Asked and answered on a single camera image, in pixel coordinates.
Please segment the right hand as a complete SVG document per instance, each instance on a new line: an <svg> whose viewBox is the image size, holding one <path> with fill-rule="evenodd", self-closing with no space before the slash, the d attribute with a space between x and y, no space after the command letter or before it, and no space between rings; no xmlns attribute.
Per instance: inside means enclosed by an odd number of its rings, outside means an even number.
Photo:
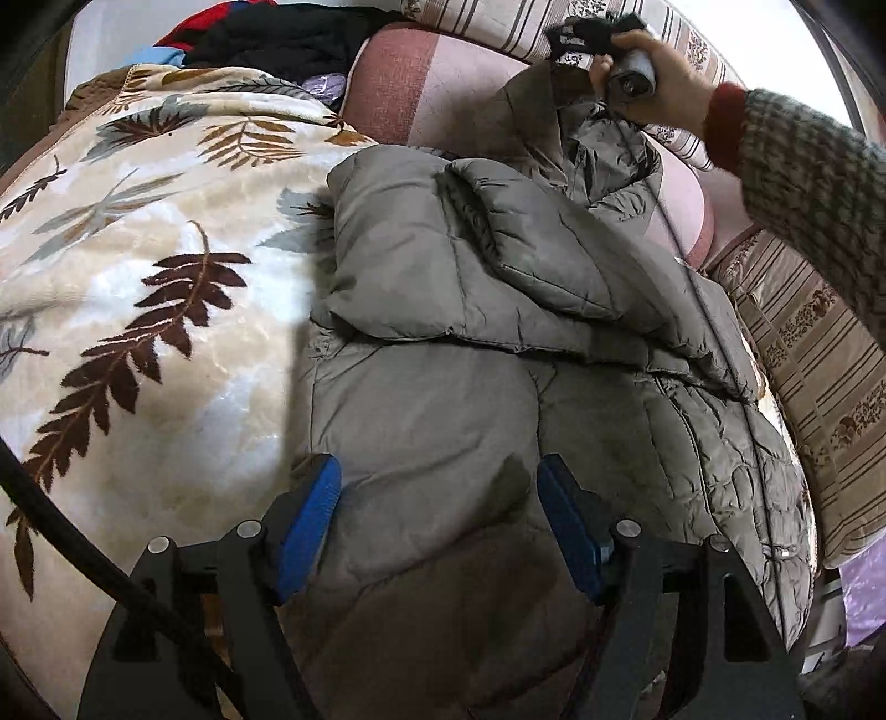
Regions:
<svg viewBox="0 0 886 720"><path fill-rule="evenodd" d="M604 99L608 110L637 125L682 129L702 140L715 85L691 68L670 45L644 30L613 34L611 42L620 49L639 49L649 55L656 75L656 91L652 97L630 104L617 102L607 90L614 60L608 54L595 55L589 70L591 87Z"/></svg>

